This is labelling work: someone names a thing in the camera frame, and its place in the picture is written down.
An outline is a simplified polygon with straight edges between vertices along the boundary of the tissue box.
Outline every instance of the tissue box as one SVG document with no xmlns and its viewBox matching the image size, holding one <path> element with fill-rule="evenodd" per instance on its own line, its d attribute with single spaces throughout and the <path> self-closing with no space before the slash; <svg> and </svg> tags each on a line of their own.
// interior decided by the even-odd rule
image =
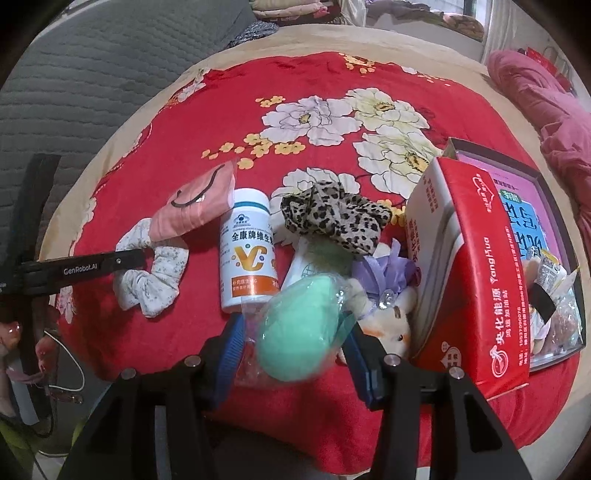
<svg viewBox="0 0 591 480">
<path fill-rule="evenodd" d="M 461 367 L 490 399 L 527 384 L 529 309 L 519 248 L 491 176 L 431 162 L 406 206 L 416 263 L 413 363 Z"/>
</svg>

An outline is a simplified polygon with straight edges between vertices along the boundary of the pink object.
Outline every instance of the pink object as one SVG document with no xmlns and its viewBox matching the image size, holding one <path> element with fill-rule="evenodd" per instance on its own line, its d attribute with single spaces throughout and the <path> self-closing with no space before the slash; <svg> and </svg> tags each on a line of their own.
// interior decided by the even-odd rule
<svg viewBox="0 0 591 480">
<path fill-rule="evenodd" d="M 319 10 L 317 10 L 316 12 L 313 13 L 313 17 L 314 18 L 320 18 L 323 17 L 325 15 L 329 14 L 329 9 L 328 7 L 321 7 Z"/>
<path fill-rule="evenodd" d="M 488 73 L 540 130 L 541 151 L 576 199 L 577 224 L 591 251 L 591 114 L 542 65 L 520 53 L 493 52 Z"/>
<path fill-rule="evenodd" d="M 7 351 L 17 347 L 21 340 L 21 326 L 18 322 L 0 323 L 0 345 L 4 345 Z"/>
<path fill-rule="evenodd" d="M 35 354 L 39 362 L 39 370 L 44 374 L 56 367 L 57 343 L 53 338 L 45 335 L 39 340 L 35 345 Z"/>
<path fill-rule="evenodd" d="M 227 161 L 180 187 L 152 217 L 150 240 L 181 236 L 211 222 L 234 205 L 235 163 Z"/>
</svg>

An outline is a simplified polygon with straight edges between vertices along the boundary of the mint green sponge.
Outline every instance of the mint green sponge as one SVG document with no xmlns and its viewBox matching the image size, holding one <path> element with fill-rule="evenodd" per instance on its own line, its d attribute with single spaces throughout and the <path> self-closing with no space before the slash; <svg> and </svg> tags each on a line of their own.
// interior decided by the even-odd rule
<svg viewBox="0 0 591 480">
<path fill-rule="evenodd" d="M 335 347 L 340 297 L 334 277 L 313 275 L 271 299 L 256 341 L 261 368 L 283 382 L 305 380 L 318 373 Z"/>
</svg>

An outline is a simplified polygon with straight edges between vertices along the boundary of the white plastic bottle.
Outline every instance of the white plastic bottle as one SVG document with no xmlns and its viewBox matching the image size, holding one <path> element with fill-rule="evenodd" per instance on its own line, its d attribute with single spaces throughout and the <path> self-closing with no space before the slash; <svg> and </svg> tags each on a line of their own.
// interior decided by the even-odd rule
<svg viewBox="0 0 591 480">
<path fill-rule="evenodd" d="M 255 189 L 234 191 L 234 208 L 222 216 L 222 310 L 241 311 L 242 299 L 268 301 L 279 291 L 269 198 Z"/>
</svg>

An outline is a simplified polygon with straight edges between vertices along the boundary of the gray quilted blanket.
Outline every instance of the gray quilted blanket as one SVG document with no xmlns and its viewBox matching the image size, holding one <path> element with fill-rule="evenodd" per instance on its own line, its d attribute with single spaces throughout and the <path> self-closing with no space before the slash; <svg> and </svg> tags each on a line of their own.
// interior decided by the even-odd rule
<svg viewBox="0 0 591 480">
<path fill-rule="evenodd" d="M 109 137 L 255 17 L 248 0 L 108 0 L 33 42 L 0 90 L 0 261 L 24 168 L 62 155 L 40 238 Z"/>
</svg>

